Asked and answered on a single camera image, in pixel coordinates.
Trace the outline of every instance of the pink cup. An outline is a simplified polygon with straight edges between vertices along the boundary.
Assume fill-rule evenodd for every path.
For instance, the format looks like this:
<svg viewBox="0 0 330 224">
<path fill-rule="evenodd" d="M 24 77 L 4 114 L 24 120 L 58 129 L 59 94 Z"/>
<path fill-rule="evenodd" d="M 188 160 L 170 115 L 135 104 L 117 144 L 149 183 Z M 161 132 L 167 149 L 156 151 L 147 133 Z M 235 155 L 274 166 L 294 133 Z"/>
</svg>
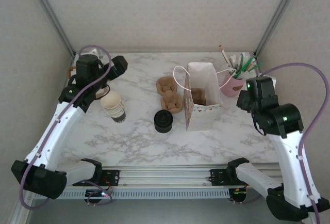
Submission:
<svg viewBox="0 0 330 224">
<path fill-rule="evenodd" d="M 230 78 L 230 73 L 228 72 L 223 80 L 222 85 L 224 85 L 227 80 Z M 231 78 L 229 82 L 220 88 L 221 92 L 225 94 L 227 97 L 235 97 L 241 91 L 243 85 L 245 83 L 245 79 L 235 79 Z"/>
</svg>

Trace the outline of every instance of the purple cable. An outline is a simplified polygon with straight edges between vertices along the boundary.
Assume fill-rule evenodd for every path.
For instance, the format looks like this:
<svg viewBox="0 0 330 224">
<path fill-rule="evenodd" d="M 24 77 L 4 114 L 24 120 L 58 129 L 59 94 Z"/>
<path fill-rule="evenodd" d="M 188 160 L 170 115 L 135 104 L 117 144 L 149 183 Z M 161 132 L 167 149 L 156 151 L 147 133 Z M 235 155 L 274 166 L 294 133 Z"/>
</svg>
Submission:
<svg viewBox="0 0 330 224">
<path fill-rule="evenodd" d="M 97 184 L 95 184 L 95 183 L 93 183 L 93 182 L 91 182 L 91 181 L 89 181 L 89 180 L 82 180 L 81 181 L 81 183 L 88 183 L 88 184 L 90 184 L 90 185 L 93 185 L 93 186 L 95 186 L 96 188 L 98 188 L 99 190 L 95 190 L 95 191 L 93 191 L 91 194 L 89 194 L 89 196 L 88 196 L 88 198 L 87 198 L 87 203 L 88 203 L 88 205 L 89 204 L 92 204 L 94 207 L 95 206 L 102 206 L 102 205 L 107 205 L 107 204 L 109 204 L 109 203 L 112 203 L 112 191 L 111 192 L 109 192 L 109 191 L 107 191 L 106 189 L 103 189 L 102 187 L 100 187 L 99 185 L 97 185 Z M 89 202 L 89 199 L 91 198 L 91 196 L 93 196 L 96 192 L 100 192 L 100 191 L 102 191 L 102 192 L 104 192 L 105 194 L 107 194 L 109 197 L 110 197 L 110 201 L 108 201 L 108 202 L 104 202 L 104 203 L 90 203 Z"/>
<path fill-rule="evenodd" d="M 323 79 L 323 82 L 324 82 L 324 86 L 325 86 L 325 98 L 324 98 L 323 104 L 322 104 L 320 110 L 318 111 L 318 113 L 316 114 L 316 116 L 314 117 L 314 119 L 312 120 L 311 124 L 307 128 L 306 132 L 303 134 L 303 136 L 302 136 L 302 138 L 299 142 L 298 156 L 303 156 L 303 147 L 304 147 L 304 143 L 306 141 L 306 137 L 310 133 L 311 129 L 314 127 L 315 123 L 320 118 L 321 114 L 324 112 L 325 107 L 326 107 L 326 105 L 329 101 L 329 82 L 328 82 L 325 75 L 322 73 L 322 71 L 320 69 L 318 69 L 317 67 L 314 67 L 313 65 L 310 65 L 310 64 L 307 64 L 307 63 L 302 63 L 302 62 L 293 62 L 293 63 L 283 64 L 283 65 L 274 67 L 270 70 L 267 70 L 266 72 L 262 73 L 261 75 L 268 74 L 268 73 L 273 72 L 273 71 L 275 71 L 277 69 L 280 69 L 280 68 L 291 67 L 291 66 L 302 66 L 302 67 L 307 67 L 307 68 L 313 69 L 314 71 L 316 71 L 321 76 L 321 78 Z M 309 180 L 308 180 L 308 177 L 307 177 L 304 161 L 299 160 L 299 163 L 300 163 L 301 171 L 303 173 L 303 177 L 304 177 L 304 180 L 305 180 L 308 195 L 312 196 L 312 191 L 311 191 L 311 188 L 310 188 L 310 185 L 309 185 Z M 316 206 L 315 200 L 311 199 L 310 201 L 313 205 L 313 209 L 314 209 L 315 216 L 316 216 L 316 222 L 317 222 L 317 224 L 319 224 L 320 223 L 320 215 L 319 215 L 318 208 Z"/>
<path fill-rule="evenodd" d="M 59 114 L 58 118 L 54 121 L 54 123 L 52 124 L 50 130 L 47 132 L 45 138 L 43 139 L 38 151 L 36 152 L 35 156 L 33 157 L 33 159 L 31 160 L 30 164 L 27 166 L 24 174 L 23 174 L 23 177 L 22 177 L 22 180 L 21 180 L 21 183 L 20 183 L 20 191 L 19 191 L 19 200 L 22 204 L 23 207 L 25 207 L 26 209 L 28 210 L 38 210 L 40 209 L 41 207 L 43 207 L 49 200 L 49 198 L 47 198 L 41 205 L 38 205 L 38 206 L 35 206 L 35 207 L 32 207 L 32 206 L 29 206 L 25 203 L 24 201 L 24 196 L 23 196 L 23 189 L 24 189 L 24 184 L 25 184 L 25 181 L 26 181 L 26 177 L 32 167 L 32 165 L 35 163 L 35 161 L 37 160 L 37 158 L 39 157 L 42 149 L 45 147 L 50 135 L 52 134 L 54 128 L 56 127 L 56 125 L 59 123 L 61 117 L 65 114 L 65 112 L 70 108 L 71 105 L 73 105 L 73 103 L 78 99 L 78 97 L 81 96 L 81 94 L 86 91 L 88 88 L 90 88 L 91 86 L 95 85 L 97 82 L 99 82 L 100 80 L 102 80 L 110 71 L 110 68 L 111 68 L 111 56 L 110 54 L 108 53 L 108 51 L 106 51 L 104 48 L 100 47 L 100 46 L 97 46 L 97 45 L 86 45 L 84 47 L 82 47 L 79 51 L 79 56 L 81 55 L 82 51 L 89 48 L 89 47 L 94 47 L 96 49 L 99 49 L 99 50 L 102 50 L 109 58 L 109 66 L 107 68 L 107 70 L 105 71 L 105 73 L 98 79 L 94 80 L 92 83 L 88 84 L 87 86 L 85 86 L 74 98 L 73 100 L 71 100 L 71 102 L 62 110 L 62 112 Z"/>
</svg>

